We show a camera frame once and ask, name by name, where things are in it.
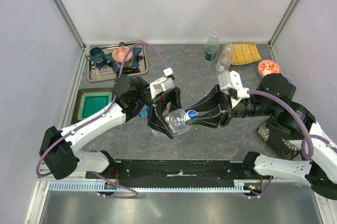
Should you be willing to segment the red label water bottle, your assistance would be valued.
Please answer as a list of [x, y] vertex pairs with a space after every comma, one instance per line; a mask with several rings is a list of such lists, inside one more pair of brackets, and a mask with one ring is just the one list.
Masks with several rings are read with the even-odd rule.
[[[181, 109], [177, 109], [175, 111], [172, 111], [170, 113], [166, 113], [165, 115], [163, 115], [174, 137], [177, 135], [186, 133], [191, 128], [191, 126], [187, 125], [184, 120], [185, 114], [186, 114], [186, 111], [181, 108]], [[151, 129], [151, 131], [155, 137], [165, 136], [164, 134], [158, 131], [155, 131], [153, 129]]]

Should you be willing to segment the blue cap water bottle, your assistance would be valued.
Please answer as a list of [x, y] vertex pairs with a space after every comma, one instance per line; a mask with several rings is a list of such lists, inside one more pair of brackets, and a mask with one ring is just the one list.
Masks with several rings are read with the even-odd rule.
[[138, 116], [141, 118], [147, 117], [149, 114], [150, 108], [147, 105], [144, 105], [143, 108], [138, 113]]

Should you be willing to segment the clear bottle white cap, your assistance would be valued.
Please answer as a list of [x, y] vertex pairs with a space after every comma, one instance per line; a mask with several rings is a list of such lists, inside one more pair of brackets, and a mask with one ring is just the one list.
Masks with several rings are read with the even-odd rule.
[[234, 45], [228, 43], [222, 50], [216, 64], [216, 70], [219, 72], [227, 71], [232, 63], [234, 55]]

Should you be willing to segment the green label clear bottle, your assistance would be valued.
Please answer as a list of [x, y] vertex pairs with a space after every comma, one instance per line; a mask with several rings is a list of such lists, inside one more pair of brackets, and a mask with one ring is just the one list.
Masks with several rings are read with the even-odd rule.
[[213, 61], [216, 57], [218, 47], [219, 47], [218, 32], [213, 31], [206, 42], [204, 58], [208, 61]]

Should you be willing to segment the white blue printed cap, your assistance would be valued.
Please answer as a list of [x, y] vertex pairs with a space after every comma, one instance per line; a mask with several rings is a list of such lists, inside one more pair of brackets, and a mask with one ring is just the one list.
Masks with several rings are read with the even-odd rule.
[[195, 110], [189, 110], [186, 112], [186, 114], [184, 115], [184, 120], [185, 122], [194, 119], [198, 116], [198, 113]]

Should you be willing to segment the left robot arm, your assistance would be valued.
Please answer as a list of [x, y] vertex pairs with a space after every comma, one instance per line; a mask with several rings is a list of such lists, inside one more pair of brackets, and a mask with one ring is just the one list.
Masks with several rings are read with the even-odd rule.
[[172, 76], [148, 83], [141, 77], [122, 74], [115, 79], [112, 94], [113, 100], [106, 107], [79, 123], [46, 130], [39, 162], [46, 164], [55, 179], [64, 179], [75, 171], [96, 171], [103, 178], [114, 176], [116, 162], [107, 152], [83, 152], [81, 148], [107, 130], [130, 121], [144, 106], [149, 107], [147, 125], [168, 138], [174, 137], [163, 115], [182, 107], [181, 91]]

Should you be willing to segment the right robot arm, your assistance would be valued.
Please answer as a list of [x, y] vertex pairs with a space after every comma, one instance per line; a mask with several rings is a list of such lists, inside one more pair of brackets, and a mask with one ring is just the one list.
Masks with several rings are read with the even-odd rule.
[[257, 132], [277, 158], [248, 152], [238, 179], [282, 178], [309, 186], [318, 195], [336, 199], [336, 144], [315, 117], [293, 101], [296, 87], [281, 74], [262, 78], [257, 89], [242, 85], [237, 72], [223, 73], [219, 82], [192, 106], [191, 125], [225, 127], [234, 118], [266, 116]]

